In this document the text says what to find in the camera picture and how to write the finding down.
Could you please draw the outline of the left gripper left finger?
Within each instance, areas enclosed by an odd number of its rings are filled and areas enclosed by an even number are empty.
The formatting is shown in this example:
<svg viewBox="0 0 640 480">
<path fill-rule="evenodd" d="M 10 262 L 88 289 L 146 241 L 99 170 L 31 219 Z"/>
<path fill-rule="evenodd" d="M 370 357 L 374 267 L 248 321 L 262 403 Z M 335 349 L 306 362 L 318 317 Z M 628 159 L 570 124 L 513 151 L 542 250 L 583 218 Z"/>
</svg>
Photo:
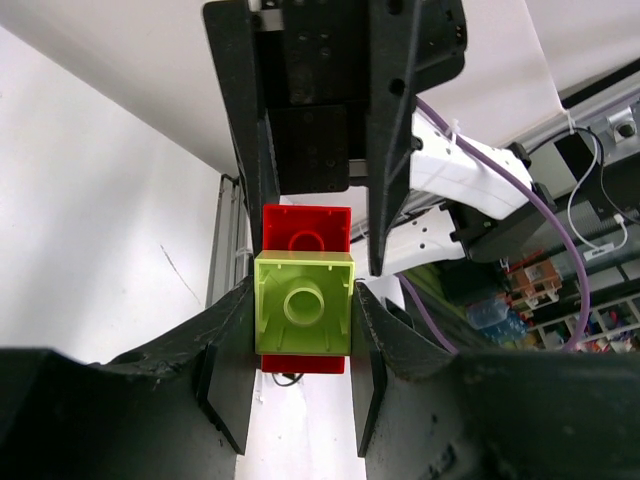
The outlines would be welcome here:
<svg viewBox="0 0 640 480">
<path fill-rule="evenodd" d="M 106 364 L 1 352 L 5 479 L 230 479 L 247 447 L 254 284 Z"/>
</svg>

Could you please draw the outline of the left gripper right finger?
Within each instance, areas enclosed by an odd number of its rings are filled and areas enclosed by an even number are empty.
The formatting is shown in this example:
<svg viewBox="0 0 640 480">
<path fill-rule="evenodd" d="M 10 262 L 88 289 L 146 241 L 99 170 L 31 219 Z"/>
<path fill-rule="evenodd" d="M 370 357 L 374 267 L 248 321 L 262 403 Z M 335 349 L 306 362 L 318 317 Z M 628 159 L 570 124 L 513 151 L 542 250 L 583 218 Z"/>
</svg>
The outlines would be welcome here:
<svg viewBox="0 0 640 480">
<path fill-rule="evenodd" d="M 450 355 L 354 287 L 356 449 L 370 479 L 635 479 L 639 357 Z"/>
</svg>

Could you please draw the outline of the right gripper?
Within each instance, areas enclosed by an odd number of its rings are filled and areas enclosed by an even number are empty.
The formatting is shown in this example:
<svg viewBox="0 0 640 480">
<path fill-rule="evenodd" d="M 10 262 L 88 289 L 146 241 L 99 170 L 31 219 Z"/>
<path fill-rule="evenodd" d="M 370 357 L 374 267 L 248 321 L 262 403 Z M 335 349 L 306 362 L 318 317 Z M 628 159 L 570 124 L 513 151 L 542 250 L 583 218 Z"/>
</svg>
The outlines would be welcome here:
<svg viewBox="0 0 640 480">
<path fill-rule="evenodd" d="M 380 276 L 391 223 L 408 195 L 415 98 L 465 63 L 462 4 L 261 1 L 252 22 L 246 1 L 211 1 L 202 15 L 252 247 L 263 248 L 263 208 L 280 189 L 366 186 L 369 270 Z"/>
</svg>

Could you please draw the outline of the small lime lego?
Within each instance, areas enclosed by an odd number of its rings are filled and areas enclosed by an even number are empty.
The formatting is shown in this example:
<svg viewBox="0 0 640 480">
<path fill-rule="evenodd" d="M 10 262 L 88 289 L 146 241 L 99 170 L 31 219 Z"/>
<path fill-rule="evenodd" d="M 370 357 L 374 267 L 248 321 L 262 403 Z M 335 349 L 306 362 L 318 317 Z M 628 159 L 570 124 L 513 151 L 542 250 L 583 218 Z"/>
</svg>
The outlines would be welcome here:
<svg viewBox="0 0 640 480">
<path fill-rule="evenodd" d="M 348 356 L 354 278 L 347 252 L 262 251 L 254 260 L 255 351 Z"/>
</svg>

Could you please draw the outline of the red arch lego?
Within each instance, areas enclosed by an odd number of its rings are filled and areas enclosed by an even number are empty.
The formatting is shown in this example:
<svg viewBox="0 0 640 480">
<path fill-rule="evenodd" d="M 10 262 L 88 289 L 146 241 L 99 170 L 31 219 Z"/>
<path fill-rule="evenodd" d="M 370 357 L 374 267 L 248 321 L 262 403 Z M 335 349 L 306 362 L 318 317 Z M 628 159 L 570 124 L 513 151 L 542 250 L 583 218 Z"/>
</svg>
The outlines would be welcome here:
<svg viewBox="0 0 640 480">
<path fill-rule="evenodd" d="M 350 254 L 352 212 L 348 207 L 268 204 L 263 209 L 263 215 L 264 234 L 261 252 L 285 250 Z M 258 355 L 260 367 L 265 373 L 341 374 L 345 370 L 345 361 L 350 354 L 348 356 Z"/>
</svg>

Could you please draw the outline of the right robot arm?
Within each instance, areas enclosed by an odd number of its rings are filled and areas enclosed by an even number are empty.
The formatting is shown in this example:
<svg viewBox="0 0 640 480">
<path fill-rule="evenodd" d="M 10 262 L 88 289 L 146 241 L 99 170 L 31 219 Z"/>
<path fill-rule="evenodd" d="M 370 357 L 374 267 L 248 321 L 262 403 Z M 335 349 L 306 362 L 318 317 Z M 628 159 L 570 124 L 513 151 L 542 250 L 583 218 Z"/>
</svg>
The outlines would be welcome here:
<svg viewBox="0 0 640 480">
<path fill-rule="evenodd" d="M 513 166 L 455 136 L 420 94 L 458 76 L 458 1 L 213 1 L 202 9 L 245 194 L 252 245 L 284 195 L 368 191 L 366 262 L 380 275 L 394 220 L 413 190 L 493 222 L 536 188 L 522 148 Z"/>
</svg>

